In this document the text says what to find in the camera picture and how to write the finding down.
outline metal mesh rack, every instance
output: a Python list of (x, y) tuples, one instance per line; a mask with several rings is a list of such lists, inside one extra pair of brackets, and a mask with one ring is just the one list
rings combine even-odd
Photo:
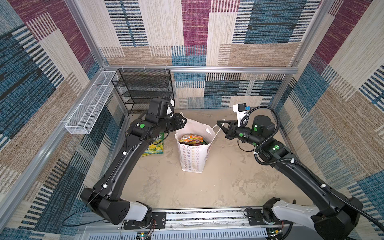
[(65, 125), (70, 134), (89, 134), (91, 132), (111, 94), (112, 80), (117, 79), (114, 71), (104, 71), (98, 76)]
[(174, 100), (169, 70), (120, 68), (116, 75), (112, 83), (129, 114), (147, 111), (152, 98)]

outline shopping bag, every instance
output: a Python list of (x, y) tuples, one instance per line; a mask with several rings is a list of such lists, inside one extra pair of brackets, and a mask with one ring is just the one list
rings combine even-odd
[[(197, 173), (203, 172), (212, 142), (221, 130), (219, 128), (219, 130), (215, 132), (213, 130), (215, 127), (217, 127), (217, 125), (210, 127), (195, 120), (187, 119), (187, 123), (184, 128), (175, 132), (175, 138), (177, 140), (180, 153), (180, 164), (183, 171)], [(179, 139), (186, 134), (202, 136), (207, 145), (188, 146), (186, 144), (179, 143)]]

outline white wire basket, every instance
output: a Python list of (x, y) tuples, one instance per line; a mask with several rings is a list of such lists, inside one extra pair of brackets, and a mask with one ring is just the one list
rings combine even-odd
[(113, 89), (112, 80), (118, 80), (114, 71), (104, 71), (98, 76), (69, 121), (65, 124), (65, 128), (70, 134), (89, 134), (91, 132), (111, 94)]

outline metal rail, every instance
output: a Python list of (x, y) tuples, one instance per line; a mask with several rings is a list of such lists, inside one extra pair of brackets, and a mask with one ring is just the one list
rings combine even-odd
[(119, 68), (169, 69), (173, 73), (279, 73), (295, 74), (293, 67), (231, 67), (231, 66), (166, 66), (166, 65), (111, 65), (105, 66), (106, 71)]

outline red wire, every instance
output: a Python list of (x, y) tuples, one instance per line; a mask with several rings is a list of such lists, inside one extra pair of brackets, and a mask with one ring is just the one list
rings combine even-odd
[(156, 220), (153, 219), (153, 225), (151, 226), (149, 233), (152, 234), (155, 231), (155, 226), (156, 226)]

